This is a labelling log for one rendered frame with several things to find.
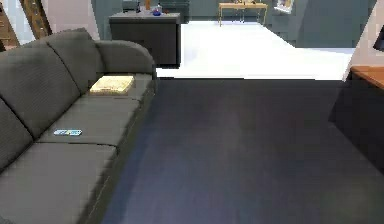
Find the pale yellow book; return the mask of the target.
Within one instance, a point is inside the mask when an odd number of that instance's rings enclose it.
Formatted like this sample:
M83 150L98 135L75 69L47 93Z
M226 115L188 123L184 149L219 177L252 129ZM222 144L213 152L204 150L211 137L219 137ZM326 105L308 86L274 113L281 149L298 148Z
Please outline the pale yellow book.
M124 95L134 83L133 76L103 76L89 90L94 95Z

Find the dark grey kitchen counter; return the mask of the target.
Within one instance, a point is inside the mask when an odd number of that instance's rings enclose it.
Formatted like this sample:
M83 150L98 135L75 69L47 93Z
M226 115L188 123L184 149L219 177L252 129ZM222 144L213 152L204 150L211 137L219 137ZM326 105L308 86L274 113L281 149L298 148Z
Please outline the dark grey kitchen counter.
M179 13L117 13L109 17L113 40L144 46L158 68L179 68L181 64L181 16Z

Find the light wooden table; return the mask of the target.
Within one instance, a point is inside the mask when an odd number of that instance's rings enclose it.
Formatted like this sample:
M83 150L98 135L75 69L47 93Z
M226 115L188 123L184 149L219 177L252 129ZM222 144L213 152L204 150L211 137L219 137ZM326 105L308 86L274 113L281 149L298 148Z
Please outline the light wooden table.
M223 18L223 10L224 9L263 9L264 10L264 16L263 16L263 25L266 21L266 14L268 11L268 5L265 3L225 3L220 2L218 4L218 23L221 27L222 25L222 18Z

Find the dark grey sofa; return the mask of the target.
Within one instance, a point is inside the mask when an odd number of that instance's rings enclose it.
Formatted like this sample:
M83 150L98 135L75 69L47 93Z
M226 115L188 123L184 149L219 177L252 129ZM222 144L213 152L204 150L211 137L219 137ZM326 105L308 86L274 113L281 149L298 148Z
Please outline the dark grey sofa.
M91 94L103 76L134 83ZM101 224L156 87L145 47L84 28L1 52L0 224Z

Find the brown topped dark cabinet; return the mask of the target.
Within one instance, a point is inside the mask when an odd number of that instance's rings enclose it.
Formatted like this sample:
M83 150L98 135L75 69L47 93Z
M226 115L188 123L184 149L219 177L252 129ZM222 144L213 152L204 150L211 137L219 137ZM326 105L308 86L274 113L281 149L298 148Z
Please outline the brown topped dark cabinet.
M384 66L352 66L329 120L384 175Z

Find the brown wooden shelf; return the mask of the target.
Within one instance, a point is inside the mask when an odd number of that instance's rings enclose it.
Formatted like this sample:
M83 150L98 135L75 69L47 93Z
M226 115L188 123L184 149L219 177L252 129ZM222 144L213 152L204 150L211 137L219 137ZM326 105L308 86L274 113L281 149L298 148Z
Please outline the brown wooden shelf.
M0 0L0 52L51 34L41 0Z

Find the black television set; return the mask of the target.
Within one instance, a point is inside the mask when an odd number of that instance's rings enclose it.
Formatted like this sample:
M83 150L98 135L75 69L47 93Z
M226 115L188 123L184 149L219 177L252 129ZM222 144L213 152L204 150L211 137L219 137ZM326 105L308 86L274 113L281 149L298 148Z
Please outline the black television set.
M384 25L382 26L379 35L373 45L373 48L375 50L384 52Z

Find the framed wall picture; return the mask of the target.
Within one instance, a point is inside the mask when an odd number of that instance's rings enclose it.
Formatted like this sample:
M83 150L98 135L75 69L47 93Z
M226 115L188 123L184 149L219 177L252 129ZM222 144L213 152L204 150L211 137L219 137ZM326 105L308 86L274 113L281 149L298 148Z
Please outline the framed wall picture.
M292 12L294 1L295 0L277 0L277 4L274 9L286 14L290 14Z

